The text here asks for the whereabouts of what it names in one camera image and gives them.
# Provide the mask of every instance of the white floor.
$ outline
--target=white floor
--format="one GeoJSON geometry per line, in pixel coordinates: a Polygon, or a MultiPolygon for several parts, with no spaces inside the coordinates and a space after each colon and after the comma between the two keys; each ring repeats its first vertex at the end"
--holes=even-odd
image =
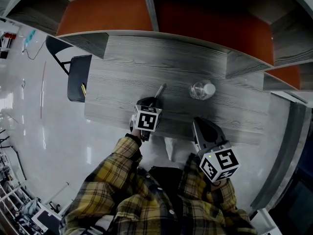
{"type": "MultiPolygon", "coordinates": [[[[35,60],[28,59],[26,53],[22,54],[21,36],[27,36],[30,31],[31,28],[24,26],[8,59],[0,59],[0,129],[7,129],[10,142],[20,154],[30,193],[45,200],[69,182],[69,186],[55,199],[62,206],[75,197],[85,177],[111,153],[118,139],[128,130],[84,118],[84,104],[68,100],[67,75],[45,44],[35,60]]],[[[36,32],[27,47],[30,57],[35,56],[45,37],[42,32],[36,32]]],[[[57,56],[61,61],[69,61],[73,56],[84,54],[86,52],[71,47],[57,56]]],[[[233,176],[233,184],[238,207],[248,212],[277,153],[267,148],[237,150],[242,167],[233,176]]],[[[144,143],[141,151],[146,166],[152,164],[156,154],[167,156],[164,141],[159,137],[144,143]]]]}

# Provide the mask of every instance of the plaid shirt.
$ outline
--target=plaid shirt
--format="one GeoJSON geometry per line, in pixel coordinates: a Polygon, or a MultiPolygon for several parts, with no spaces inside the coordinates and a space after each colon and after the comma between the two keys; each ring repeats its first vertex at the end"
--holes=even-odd
{"type": "Polygon", "coordinates": [[[84,181],[60,223],[61,234],[96,234],[99,227],[93,227],[105,215],[114,218],[108,230],[102,230],[104,234],[257,234],[248,215],[236,208],[230,180],[211,192],[194,154],[179,184],[183,213],[178,220],[157,181],[138,167],[139,146],[131,137],[119,140],[112,154],[84,181]]]}

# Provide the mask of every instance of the wooden table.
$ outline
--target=wooden table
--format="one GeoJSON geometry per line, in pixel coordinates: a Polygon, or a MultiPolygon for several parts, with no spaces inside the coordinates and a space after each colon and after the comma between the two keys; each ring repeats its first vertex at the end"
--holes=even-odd
{"type": "Polygon", "coordinates": [[[199,116],[219,125],[233,145],[258,145],[269,106],[263,74],[226,80],[226,59],[222,51],[179,41],[111,36],[104,59],[91,61],[85,117],[129,129],[136,102],[166,83],[155,135],[193,140],[192,120],[199,116]],[[215,95],[192,99],[189,86],[203,79],[216,86],[215,95]]]}

